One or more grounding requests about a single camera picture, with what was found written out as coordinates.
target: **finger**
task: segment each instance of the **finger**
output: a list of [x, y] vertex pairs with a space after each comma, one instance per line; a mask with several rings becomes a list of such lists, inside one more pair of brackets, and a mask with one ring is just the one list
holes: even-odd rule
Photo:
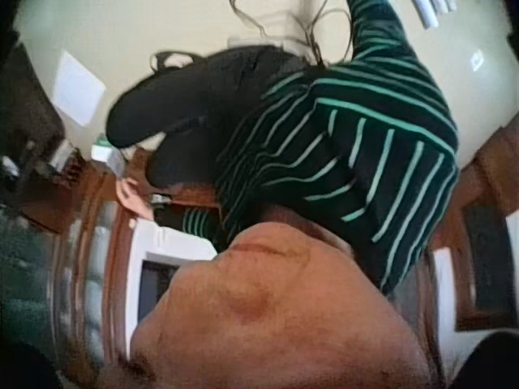
[[117, 197], [120, 200], [125, 197], [123, 192], [122, 192], [122, 187], [121, 187], [121, 182], [120, 181], [115, 182], [115, 193], [117, 193]]
[[127, 198], [135, 197], [137, 195], [135, 189], [132, 188], [126, 180], [121, 181], [121, 187]]
[[127, 177], [127, 178], [125, 178], [125, 180], [128, 181], [132, 185], [138, 184], [137, 180], [135, 180], [134, 178], [131, 178], [131, 177]]
[[125, 194], [123, 193], [122, 191], [122, 183], [120, 181], [117, 181], [115, 183], [115, 191], [117, 193], [117, 197], [119, 199], [119, 201], [121, 202], [121, 204], [125, 207], [125, 208], [128, 208], [128, 201], [127, 201], [127, 197], [125, 196]]

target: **white paper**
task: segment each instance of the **white paper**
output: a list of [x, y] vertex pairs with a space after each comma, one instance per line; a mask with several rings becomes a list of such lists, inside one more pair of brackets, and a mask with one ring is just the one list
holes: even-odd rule
[[67, 51], [59, 61], [52, 101], [80, 126], [92, 120], [106, 86]]

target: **black pants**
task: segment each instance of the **black pants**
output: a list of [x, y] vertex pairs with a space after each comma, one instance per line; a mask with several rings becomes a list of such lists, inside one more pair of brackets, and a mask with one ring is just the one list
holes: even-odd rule
[[212, 182], [221, 145], [269, 85], [307, 63], [272, 46], [229, 49], [182, 69], [166, 69], [124, 93], [111, 109], [106, 136], [130, 147], [158, 133], [149, 182]]

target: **hand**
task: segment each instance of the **hand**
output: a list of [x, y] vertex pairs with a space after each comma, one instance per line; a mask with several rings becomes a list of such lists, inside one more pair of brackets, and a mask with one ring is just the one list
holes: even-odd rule
[[137, 193], [137, 181], [133, 178], [123, 178], [115, 184], [117, 197], [121, 204], [130, 211], [146, 220], [154, 220], [153, 210]]

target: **wire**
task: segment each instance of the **wire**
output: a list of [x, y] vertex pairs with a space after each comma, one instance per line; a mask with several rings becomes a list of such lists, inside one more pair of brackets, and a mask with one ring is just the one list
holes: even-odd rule
[[[246, 12], [244, 12], [240, 8], [238, 8], [237, 2], [238, 2], [238, 0], [229, 0], [229, 4], [230, 4], [231, 8], [233, 9], [233, 12], [236, 14], [237, 17], [240, 18], [240, 20], [242, 22], [244, 22], [245, 24], [250, 24], [250, 25], [258, 28], [259, 33], [261, 34], [262, 37], [267, 37], [269, 39], [280, 40], [280, 41], [293, 41], [293, 42], [295, 42], [295, 43], [297, 43], [299, 45], [307, 47], [312, 52], [312, 55], [314, 56], [314, 59], [317, 62], [317, 64], [321, 65], [321, 66], [324, 65], [324, 60], [323, 60], [323, 56], [322, 56], [322, 53], [321, 53], [320, 46], [319, 46], [319, 44], [317, 43], [317, 41], [315, 39], [315, 26], [316, 26], [316, 24], [320, 20], [324, 19], [328, 15], [331, 15], [331, 14], [334, 14], [334, 13], [342, 13], [342, 14], [346, 15], [346, 18], [348, 19], [348, 22], [350, 23], [350, 31], [351, 32], [353, 31], [353, 24], [352, 24], [352, 21], [351, 21], [351, 18], [350, 18], [350, 15], [348, 14], [348, 12], [345, 9], [343, 9], [343, 8], [333, 8], [331, 10], [324, 11], [324, 8], [328, 4], [328, 0], [323, 0], [323, 3], [321, 4], [321, 7], [319, 8], [317, 13], [315, 14], [314, 19], [306, 26], [300, 20], [300, 18], [297, 17], [291, 11], [281, 11], [281, 12], [276, 12], [276, 13], [270, 15], [270, 16], [273, 16], [273, 15], [276, 15], [276, 14], [288, 15], [301, 28], [301, 30], [302, 30], [302, 32], [303, 32], [303, 34], [305, 36], [304, 40], [302, 40], [300, 38], [297, 38], [296, 36], [289, 36], [289, 35], [285, 35], [285, 36], [271, 36], [271, 35], [269, 35], [267, 33], [267, 30], [265, 29], [265, 27], [261, 23], [259, 23], [252, 16], [248, 15]], [[344, 56], [341, 59], [342, 62], [345, 61], [346, 58], [348, 57], [348, 53], [350, 52], [350, 48], [351, 48], [351, 45], [352, 45], [352, 37], [353, 37], [353, 34], [350, 33], [350, 40], [349, 40], [348, 45], [346, 47], [345, 54], [344, 54]]]

